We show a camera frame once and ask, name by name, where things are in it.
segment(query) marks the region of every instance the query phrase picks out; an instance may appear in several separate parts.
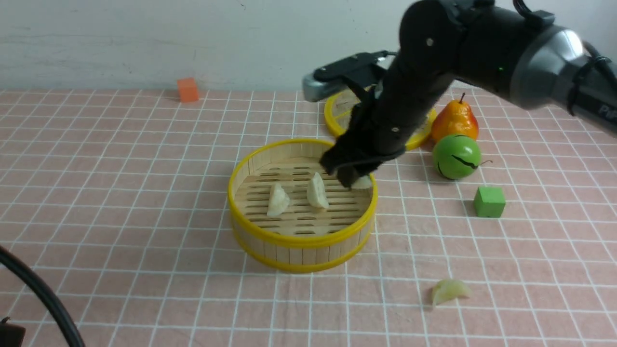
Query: orange cube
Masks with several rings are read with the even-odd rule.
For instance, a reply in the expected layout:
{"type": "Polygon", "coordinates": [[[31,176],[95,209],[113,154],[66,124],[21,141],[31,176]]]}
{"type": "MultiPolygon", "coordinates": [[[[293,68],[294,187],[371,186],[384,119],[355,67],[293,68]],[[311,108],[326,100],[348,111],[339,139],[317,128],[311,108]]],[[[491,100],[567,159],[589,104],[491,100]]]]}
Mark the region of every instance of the orange cube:
{"type": "Polygon", "coordinates": [[[182,78],[178,80],[178,92],[180,102],[194,102],[199,100],[199,90],[194,78],[182,78]]]}

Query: green cube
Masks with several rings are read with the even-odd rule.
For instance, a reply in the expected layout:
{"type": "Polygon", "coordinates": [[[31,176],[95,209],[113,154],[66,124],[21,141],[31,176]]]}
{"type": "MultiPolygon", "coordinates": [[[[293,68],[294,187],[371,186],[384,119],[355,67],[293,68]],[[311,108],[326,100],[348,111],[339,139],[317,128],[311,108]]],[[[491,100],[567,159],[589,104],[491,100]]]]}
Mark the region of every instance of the green cube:
{"type": "Polygon", "coordinates": [[[505,209],[503,190],[497,187],[481,186],[473,199],[478,217],[499,218],[505,209]]]}

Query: white wall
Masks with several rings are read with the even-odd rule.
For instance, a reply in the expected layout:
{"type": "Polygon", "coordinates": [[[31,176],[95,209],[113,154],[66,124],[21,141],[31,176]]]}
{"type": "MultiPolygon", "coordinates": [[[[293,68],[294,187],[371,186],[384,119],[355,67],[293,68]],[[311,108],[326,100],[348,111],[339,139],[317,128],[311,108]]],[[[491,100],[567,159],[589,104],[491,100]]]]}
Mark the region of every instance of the white wall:
{"type": "MultiPolygon", "coordinates": [[[[297,90],[320,64],[397,49],[412,0],[381,2],[0,0],[0,88],[173,88],[194,76],[207,88],[297,90]]],[[[617,61],[617,0],[526,2],[617,61]]]]}

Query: black cable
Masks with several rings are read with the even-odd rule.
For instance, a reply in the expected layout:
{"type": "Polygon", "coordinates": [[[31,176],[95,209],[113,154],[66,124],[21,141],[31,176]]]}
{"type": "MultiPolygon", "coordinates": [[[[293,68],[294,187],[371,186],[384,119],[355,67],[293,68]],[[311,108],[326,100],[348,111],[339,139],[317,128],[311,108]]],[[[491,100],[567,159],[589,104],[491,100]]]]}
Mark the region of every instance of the black cable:
{"type": "Polygon", "coordinates": [[[69,347],[86,346],[67,309],[41,277],[2,246],[0,246],[0,264],[6,266],[9,271],[18,276],[41,300],[56,320],[56,324],[64,339],[67,340],[69,347]]]}
{"type": "Polygon", "coordinates": [[[611,88],[617,93],[617,76],[613,70],[608,66],[608,63],[611,61],[609,58],[603,57],[600,52],[589,42],[583,41],[583,47],[589,53],[592,59],[603,58],[600,62],[598,62],[595,68],[606,78],[608,84],[611,85],[611,88]]]}

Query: white grid line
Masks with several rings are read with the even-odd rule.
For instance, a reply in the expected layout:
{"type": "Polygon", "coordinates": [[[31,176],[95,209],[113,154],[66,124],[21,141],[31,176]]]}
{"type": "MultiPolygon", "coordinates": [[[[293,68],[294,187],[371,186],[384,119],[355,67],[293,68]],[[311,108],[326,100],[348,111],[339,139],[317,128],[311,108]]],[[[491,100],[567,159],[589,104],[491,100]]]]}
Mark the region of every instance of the white grid line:
{"type": "MultiPolygon", "coordinates": [[[[512,176],[511,176],[511,174],[510,174],[510,171],[509,171],[509,170],[507,170],[506,172],[508,173],[508,176],[510,177],[510,180],[514,182],[514,180],[513,180],[512,176]]],[[[538,176],[538,175],[537,175],[537,173],[536,173],[536,177],[537,177],[537,179],[538,179],[538,182],[540,182],[540,185],[542,186],[542,184],[541,184],[541,183],[542,183],[542,181],[541,181],[541,179],[540,179],[540,176],[538,176]]],[[[514,186],[514,190],[515,190],[516,194],[518,195],[518,197],[520,198],[520,197],[521,197],[521,195],[520,195],[520,193],[519,193],[519,191],[518,191],[518,189],[517,189],[516,185],[514,186]]],[[[542,190],[544,190],[544,194],[545,194],[546,196],[548,196],[548,192],[546,191],[546,189],[545,189],[543,186],[542,186],[542,190]]],[[[557,214],[557,211],[555,210],[555,207],[553,206],[553,204],[552,204],[552,203],[551,203],[551,207],[552,207],[552,208],[553,208],[553,210],[555,211],[555,215],[556,215],[556,214],[557,214]]],[[[527,218],[529,218],[529,212],[527,211],[527,207],[523,206],[523,210],[525,211],[525,215],[527,216],[527,218]]],[[[533,226],[533,224],[532,224],[531,228],[532,228],[532,230],[533,230],[534,234],[535,234],[535,235],[536,235],[536,237],[537,237],[536,228],[535,228],[535,226],[533,226]]],[[[546,256],[547,256],[547,255],[546,255],[546,251],[545,251],[545,249],[544,249],[544,247],[543,247],[542,243],[540,244],[540,249],[542,250],[542,254],[546,257],[546,256]]],[[[555,275],[555,268],[554,268],[554,266],[553,266],[553,264],[552,264],[551,262],[549,262],[549,266],[550,266],[551,271],[552,271],[552,273],[553,273],[553,277],[554,277],[554,279],[555,279],[555,282],[557,283],[557,288],[559,289],[559,293],[561,294],[561,297],[562,297],[562,298],[564,298],[564,300],[565,300],[565,295],[563,294],[563,290],[561,289],[561,285],[559,284],[559,281],[557,280],[557,276],[555,275]]],[[[519,271],[519,273],[520,273],[520,265],[518,264],[518,262],[516,263],[516,267],[517,267],[517,269],[518,269],[518,271],[519,271]]],[[[524,285],[524,283],[523,283],[523,289],[525,290],[525,295],[527,296],[527,300],[528,300],[528,301],[529,301],[529,303],[531,304],[531,300],[530,300],[530,298],[529,298],[529,293],[528,293],[527,288],[526,288],[526,286],[524,285]]],[[[569,309],[569,304],[567,303],[567,301],[565,301],[565,304],[566,304],[566,307],[569,309]]],[[[545,339],[545,336],[544,336],[544,331],[543,331],[544,329],[540,326],[540,322],[538,321],[537,314],[536,314],[535,310],[533,310],[533,309],[532,309],[532,311],[531,311],[531,312],[533,313],[534,320],[536,321],[536,326],[537,326],[537,328],[538,328],[538,331],[540,332],[540,336],[542,337],[542,339],[543,339],[543,341],[544,341],[544,346],[545,346],[545,347],[547,347],[547,343],[546,343],[546,339],[545,339]]],[[[573,316],[571,313],[570,313],[570,318],[572,319],[572,322],[574,323],[574,326],[575,326],[575,328],[576,328],[576,333],[578,334],[579,338],[580,338],[580,339],[582,339],[581,331],[580,331],[580,329],[579,329],[578,325],[576,325],[576,320],[574,319],[574,316],[573,316]]]]}

